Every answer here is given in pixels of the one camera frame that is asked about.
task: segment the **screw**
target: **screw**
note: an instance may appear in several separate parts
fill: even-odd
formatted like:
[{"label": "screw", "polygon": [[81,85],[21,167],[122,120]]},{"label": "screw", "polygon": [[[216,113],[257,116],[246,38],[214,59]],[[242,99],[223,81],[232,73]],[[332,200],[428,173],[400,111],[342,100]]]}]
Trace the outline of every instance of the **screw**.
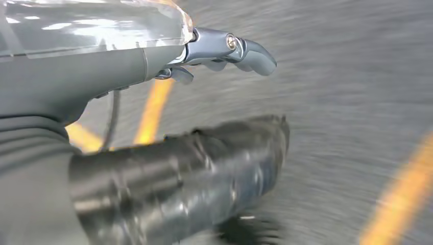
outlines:
[{"label": "screw", "polygon": [[226,37],[226,43],[227,47],[230,50],[234,50],[236,48],[236,38],[233,36],[233,34],[228,34]]}]

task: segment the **yellow road marking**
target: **yellow road marking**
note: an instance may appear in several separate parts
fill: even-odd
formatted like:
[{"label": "yellow road marking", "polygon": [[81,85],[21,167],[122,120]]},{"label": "yellow road marking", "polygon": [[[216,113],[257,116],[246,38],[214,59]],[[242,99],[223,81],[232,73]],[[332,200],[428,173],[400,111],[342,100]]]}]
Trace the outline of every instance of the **yellow road marking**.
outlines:
[{"label": "yellow road marking", "polygon": [[433,185],[433,134],[384,194],[360,237],[360,245],[394,245],[423,207]]},{"label": "yellow road marking", "polygon": [[[173,81],[172,79],[155,81],[141,116],[138,133],[134,140],[135,144],[150,144],[155,140],[162,110],[170,94]],[[77,122],[66,127],[66,130],[70,140],[85,152],[96,152],[102,146],[101,138]]]},{"label": "yellow road marking", "polygon": [[102,146],[102,139],[78,123],[66,127],[70,140],[84,152],[96,152]]},{"label": "yellow road marking", "polygon": [[172,89],[173,82],[173,79],[155,80],[141,116],[138,133],[134,140],[135,144],[150,144],[155,140],[162,110]]}]

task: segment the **asphalt road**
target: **asphalt road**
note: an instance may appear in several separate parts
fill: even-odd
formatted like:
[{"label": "asphalt road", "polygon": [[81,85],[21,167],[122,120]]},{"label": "asphalt road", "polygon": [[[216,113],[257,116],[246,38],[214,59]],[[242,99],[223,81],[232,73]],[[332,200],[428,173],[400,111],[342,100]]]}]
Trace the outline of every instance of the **asphalt road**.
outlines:
[{"label": "asphalt road", "polygon": [[[262,209],[287,229],[285,245],[357,244],[395,171],[433,129],[432,0],[182,0],[197,26],[263,44],[270,77],[199,67],[175,84],[158,137],[194,126],[286,114],[290,157]],[[150,83],[125,90],[115,145],[129,145]],[[102,134],[106,99],[80,122]],[[433,241],[433,201],[404,245]],[[217,244],[204,233],[182,244]]]}]

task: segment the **cable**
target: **cable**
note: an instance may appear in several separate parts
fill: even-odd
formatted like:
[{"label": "cable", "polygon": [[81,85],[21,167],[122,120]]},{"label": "cable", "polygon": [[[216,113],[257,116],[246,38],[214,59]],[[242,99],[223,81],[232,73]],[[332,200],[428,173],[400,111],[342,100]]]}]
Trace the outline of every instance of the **cable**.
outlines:
[{"label": "cable", "polygon": [[119,110],[121,104],[121,92],[120,90],[114,90],[112,93],[111,100],[111,115],[107,123],[107,130],[105,131],[104,142],[99,149],[100,152],[108,151],[110,149],[110,145],[113,141],[117,121],[119,118]]}]

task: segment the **clear windscreen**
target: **clear windscreen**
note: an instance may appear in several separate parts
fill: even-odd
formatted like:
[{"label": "clear windscreen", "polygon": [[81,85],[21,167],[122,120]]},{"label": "clear windscreen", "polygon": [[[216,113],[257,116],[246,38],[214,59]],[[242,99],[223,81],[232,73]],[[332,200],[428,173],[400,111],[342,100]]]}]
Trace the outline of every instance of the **clear windscreen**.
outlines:
[{"label": "clear windscreen", "polygon": [[43,58],[184,45],[190,17],[171,0],[3,0],[0,56]]}]

